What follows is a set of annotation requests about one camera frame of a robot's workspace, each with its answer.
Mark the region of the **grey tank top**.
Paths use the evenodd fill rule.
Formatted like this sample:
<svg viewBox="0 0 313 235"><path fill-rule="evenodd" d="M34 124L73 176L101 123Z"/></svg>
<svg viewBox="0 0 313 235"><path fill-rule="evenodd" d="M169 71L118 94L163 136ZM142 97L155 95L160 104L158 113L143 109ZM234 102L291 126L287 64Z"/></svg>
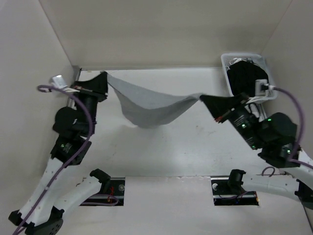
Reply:
<svg viewBox="0 0 313 235"><path fill-rule="evenodd" d="M201 93L176 96L155 92L110 74L107 82L119 99L124 117L140 128L155 128L173 122L201 96Z"/></svg>

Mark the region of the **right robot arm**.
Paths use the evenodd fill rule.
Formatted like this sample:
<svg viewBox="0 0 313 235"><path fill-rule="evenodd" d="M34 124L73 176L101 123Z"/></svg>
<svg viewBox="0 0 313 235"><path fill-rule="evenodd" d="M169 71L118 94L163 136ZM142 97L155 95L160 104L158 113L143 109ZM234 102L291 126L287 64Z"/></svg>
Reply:
<svg viewBox="0 0 313 235"><path fill-rule="evenodd" d="M250 109L245 94L233 97L201 95L200 100L217 123L229 121L252 150L260 150L259 158L288 174L286 180L282 180L233 169L228 180L217 185L217 195L229 192L229 199L235 201L246 193L260 191L313 208L312 160L305 156L296 139L297 125L287 115L278 112L260 120Z"/></svg>

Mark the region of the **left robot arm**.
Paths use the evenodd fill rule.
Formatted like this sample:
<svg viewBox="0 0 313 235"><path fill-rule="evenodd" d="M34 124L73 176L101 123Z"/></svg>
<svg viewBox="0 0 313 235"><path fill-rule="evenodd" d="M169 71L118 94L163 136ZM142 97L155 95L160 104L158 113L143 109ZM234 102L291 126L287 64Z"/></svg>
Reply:
<svg viewBox="0 0 313 235"><path fill-rule="evenodd" d="M53 131L59 136L53 146L44 174L27 203L9 215L16 229L15 235L54 235L70 209L79 206L97 193L105 195L110 189L110 176L96 169L78 186L74 194L60 198L67 177L82 162L91 146L90 138L95 133L98 103L107 99L108 73L88 81L75 81L71 86L64 84L58 75L50 85L38 85L42 93L59 92L74 101L74 107L65 106L55 115Z"/></svg>

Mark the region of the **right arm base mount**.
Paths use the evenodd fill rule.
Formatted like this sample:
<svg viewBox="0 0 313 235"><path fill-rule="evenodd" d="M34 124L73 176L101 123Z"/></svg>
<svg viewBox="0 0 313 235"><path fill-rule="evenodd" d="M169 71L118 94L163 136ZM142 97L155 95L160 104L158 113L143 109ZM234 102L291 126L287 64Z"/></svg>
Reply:
<svg viewBox="0 0 313 235"><path fill-rule="evenodd" d="M211 178L215 206L259 206L256 192L244 191L243 189L239 189L239 192L233 192L227 182L227 177Z"/></svg>

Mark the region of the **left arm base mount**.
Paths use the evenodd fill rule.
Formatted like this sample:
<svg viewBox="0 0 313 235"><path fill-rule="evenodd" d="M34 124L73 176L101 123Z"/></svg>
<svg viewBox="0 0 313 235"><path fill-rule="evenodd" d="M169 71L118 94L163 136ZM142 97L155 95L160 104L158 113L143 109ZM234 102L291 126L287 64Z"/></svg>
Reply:
<svg viewBox="0 0 313 235"><path fill-rule="evenodd" d="M123 206L125 185L125 178L111 178L109 186L102 186L98 193L86 199L81 206Z"/></svg>

